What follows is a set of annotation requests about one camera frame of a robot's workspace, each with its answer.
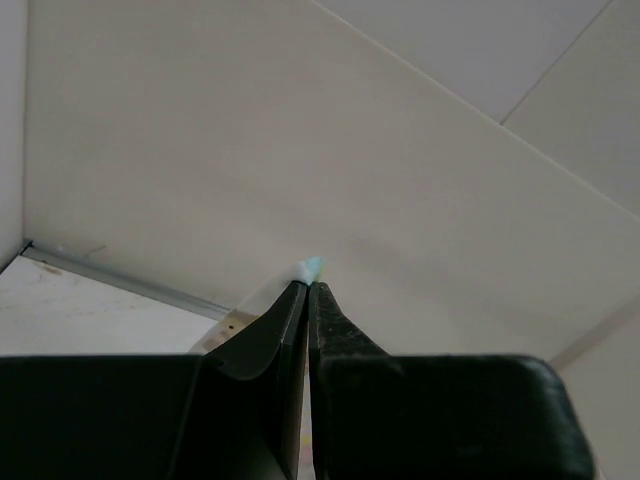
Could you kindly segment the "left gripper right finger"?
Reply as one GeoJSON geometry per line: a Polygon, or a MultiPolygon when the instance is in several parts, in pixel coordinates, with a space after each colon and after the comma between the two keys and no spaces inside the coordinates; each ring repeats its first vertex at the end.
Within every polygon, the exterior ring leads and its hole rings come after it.
{"type": "Polygon", "coordinates": [[[526,355],[384,351],[328,285],[308,292],[312,448],[319,479],[590,479],[565,386],[526,355]]]}

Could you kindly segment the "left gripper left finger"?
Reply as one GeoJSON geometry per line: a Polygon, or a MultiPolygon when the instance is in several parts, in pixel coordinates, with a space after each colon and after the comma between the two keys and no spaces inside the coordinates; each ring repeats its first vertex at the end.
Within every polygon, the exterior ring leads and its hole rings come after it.
{"type": "Polygon", "coordinates": [[[5,479],[291,479],[306,342],[293,282],[207,354],[1,361],[5,479]]]}

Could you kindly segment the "patterned cloth placemat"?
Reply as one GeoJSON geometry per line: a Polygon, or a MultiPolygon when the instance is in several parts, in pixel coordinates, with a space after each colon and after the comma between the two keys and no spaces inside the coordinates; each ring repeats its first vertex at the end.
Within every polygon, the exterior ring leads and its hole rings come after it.
{"type": "Polygon", "coordinates": [[[189,352],[201,355],[212,352],[263,316],[292,282],[310,286],[319,280],[323,268],[324,260],[321,257],[310,257],[287,268],[245,297],[210,328],[189,352]]]}

